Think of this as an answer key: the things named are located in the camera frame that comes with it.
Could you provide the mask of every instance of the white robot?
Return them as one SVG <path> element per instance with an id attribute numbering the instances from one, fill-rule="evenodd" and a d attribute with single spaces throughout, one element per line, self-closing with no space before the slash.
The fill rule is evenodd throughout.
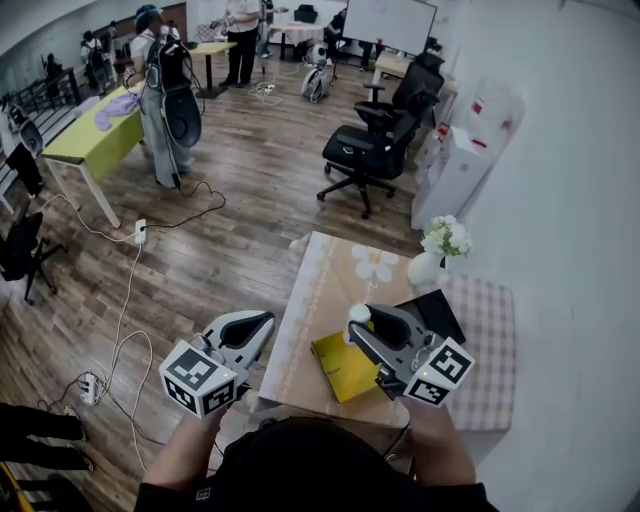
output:
<path id="1" fill-rule="evenodd" d="M 314 68 L 309 71 L 302 83 L 302 96 L 308 98 L 311 103 L 318 103 L 322 98 L 328 96 L 333 87 L 333 79 L 325 71 L 327 65 L 327 47 L 324 43 L 313 45 L 305 62 Z"/>

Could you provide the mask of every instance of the person's legs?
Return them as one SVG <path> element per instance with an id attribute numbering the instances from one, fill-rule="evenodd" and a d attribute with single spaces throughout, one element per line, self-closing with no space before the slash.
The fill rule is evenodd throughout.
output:
<path id="1" fill-rule="evenodd" d="M 160 112 L 162 95 L 158 91 L 145 89 L 142 95 L 142 127 L 147 145 L 153 153 L 156 168 L 156 180 L 166 188 L 175 188 L 173 181 L 173 161 L 169 148 L 171 136 L 165 132 L 164 121 Z"/>
<path id="2" fill-rule="evenodd" d="M 73 416 L 59 416 L 30 407 L 0 404 L 0 418 L 10 437 L 53 437 L 72 441 L 79 441 L 84 437 L 80 421 Z"/>
<path id="3" fill-rule="evenodd" d="M 76 448 L 48 446 L 31 439 L 8 438 L 0 442 L 0 460 L 35 464 L 49 469 L 93 469 L 92 463 Z"/>
<path id="4" fill-rule="evenodd" d="M 238 83 L 238 73 L 240 72 L 240 59 L 242 58 L 240 36 L 242 34 L 229 32 L 228 39 L 230 43 L 238 43 L 229 50 L 229 74 L 227 79 L 220 85 L 233 85 Z"/>
<path id="5" fill-rule="evenodd" d="M 335 60 L 338 56 L 338 38 L 331 31 L 324 29 L 324 42 L 327 43 L 327 57 Z"/>
<path id="6" fill-rule="evenodd" d="M 242 69 L 240 70 L 240 83 L 248 84 L 251 81 L 251 74 L 253 73 L 253 63 L 256 58 L 256 35 L 258 29 L 255 28 L 249 32 L 242 34 L 243 41 L 242 47 Z"/>

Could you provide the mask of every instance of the small table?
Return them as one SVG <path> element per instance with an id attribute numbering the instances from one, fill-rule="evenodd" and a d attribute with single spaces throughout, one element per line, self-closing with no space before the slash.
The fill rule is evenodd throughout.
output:
<path id="1" fill-rule="evenodd" d="M 200 43 L 198 47 L 189 50 L 191 55 L 204 55 L 206 58 L 206 67 L 207 67 L 207 88 L 202 91 L 202 93 L 198 93 L 198 97 L 204 97 L 209 100 L 214 100 L 220 94 L 225 91 L 224 87 L 214 87 L 213 86 L 213 76 L 211 72 L 211 56 L 216 55 L 218 53 L 222 53 L 229 48 L 233 48 L 238 43 Z"/>
<path id="2" fill-rule="evenodd" d="M 313 232 L 267 365 L 260 398 L 316 414 L 404 427 L 409 421 L 407 410 L 399 401 L 390 401 L 380 389 L 339 404 L 310 345 L 343 330 L 353 304 L 398 305 L 439 288 L 465 333 L 465 350 L 476 359 L 476 366 L 448 405 L 455 425 L 465 431 L 508 430 L 516 374 L 511 291 L 466 276 L 443 276 L 437 283 L 414 291 L 407 280 L 409 262 L 408 258 Z"/>
<path id="3" fill-rule="evenodd" d="M 275 25 L 271 25 L 270 30 L 273 32 L 282 32 L 280 60 L 284 60 L 284 48 L 287 44 L 287 36 L 294 46 L 298 46 L 300 43 L 304 43 L 310 39 L 324 40 L 324 27 L 312 23 L 303 23 L 301 21 L 291 21 L 286 24 L 276 23 Z"/>
<path id="4" fill-rule="evenodd" d="M 407 68 L 411 64 L 412 59 L 407 57 L 398 57 L 389 52 L 382 52 L 376 61 L 376 70 L 373 73 L 373 85 L 378 85 L 382 78 L 382 73 L 404 78 L 407 74 Z M 373 101 L 373 90 L 369 91 L 369 101 Z"/>
<path id="5" fill-rule="evenodd" d="M 130 90 L 137 92 L 140 87 L 141 85 L 138 84 Z M 127 90 L 124 87 L 119 87 L 103 98 L 80 119 L 71 124 L 42 152 L 42 157 L 49 166 L 51 174 L 73 207 L 76 210 L 80 209 L 80 205 L 69 193 L 58 172 L 59 165 L 68 165 L 80 170 L 96 201 L 114 228 L 120 227 L 120 220 L 98 183 L 104 180 L 134 146 L 144 138 L 142 118 L 140 117 L 140 109 L 136 108 L 128 116 L 110 118 L 111 129 L 103 132 L 96 126 L 95 117 L 111 100 L 124 94 L 127 94 Z"/>

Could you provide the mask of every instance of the backpack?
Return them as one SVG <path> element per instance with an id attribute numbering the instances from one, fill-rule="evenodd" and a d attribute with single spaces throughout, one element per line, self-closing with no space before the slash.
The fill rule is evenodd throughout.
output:
<path id="1" fill-rule="evenodd" d="M 82 46 L 89 49 L 89 58 L 88 63 L 94 69 L 100 69 L 104 67 L 104 55 L 102 53 L 102 49 L 98 47 L 96 44 L 93 48 L 89 46 L 86 42 L 82 43 Z"/>

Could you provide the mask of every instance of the black office chair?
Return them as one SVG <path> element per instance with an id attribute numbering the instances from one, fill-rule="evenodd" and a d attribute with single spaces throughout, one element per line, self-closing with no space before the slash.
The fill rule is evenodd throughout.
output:
<path id="1" fill-rule="evenodd" d="M 424 90 L 433 95 L 433 106 L 436 105 L 440 89 L 444 85 L 444 78 L 439 73 L 440 65 L 444 62 L 440 57 L 423 53 L 409 64 L 407 73 L 400 82 L 393 95 L 392 103 L 380 103 L 378 96 L 384 91 L 382 85 L 365 84 L 364 87 L 373 90 L 373 101 L 356 103 L 356 111 L 360 118 L 367 123 L 370 133 L 388 133 L 395 129 L 407 108 L 409 98 L 418 90 Z M 433 112 L 428 116 L 429 128 L 435 128 Z"/>
<path id="2" fill-rule="evenodd" d="M 44 246 L 49 245 L 49 240 L 41 238 L 38 243 L 38 231 L 42 224 L 42 213 L 31 216 L 22 216 L 9 230 L 7 240 L 0 237 L 0 266 L 2 267 L 2 277 L 5 281 L 19 281 L 27 277 L 27 289 L 24 293 L 24 300 L 30 305 L 33 301 L 29 299 L 29 292 L 36 274 L 46 283 L 52 293 L 57 293 L 55 286 L 51 284 L 42 269 L 42 263 L 53 256 L 58 250 L 67 252 L 63 245 L 44 251 Z"/>
<path id="3" fill-rule="evenodd" d="M 304 23 L 315 23 L 318 19 L 318 12 L 313 5 L 301 4 L 293 11 L 293 19 Z"/>
<path id="4" fill-rule="evenodd" d="M 404 171 L 409 143 L 415 137 L 425 113 L 432 108 L 432 97 L 424 91 L 418 91 L 407 102 L 407 110 L 396 123 L 393 138 L 379 133 L 344 125 L 333 134 L 322 156 L 328 160 L 324 171 L 331 173 L 336 169 L 348 176 L 317 194 L 320 201 L 335 190 L 356 185 L 360 190 L 365 211 L 362 218 L 371 215 L 371 203 L 367 185 L 387 191 L 392 198 L 396 189 L 380 180 L 393 180 Z"/>

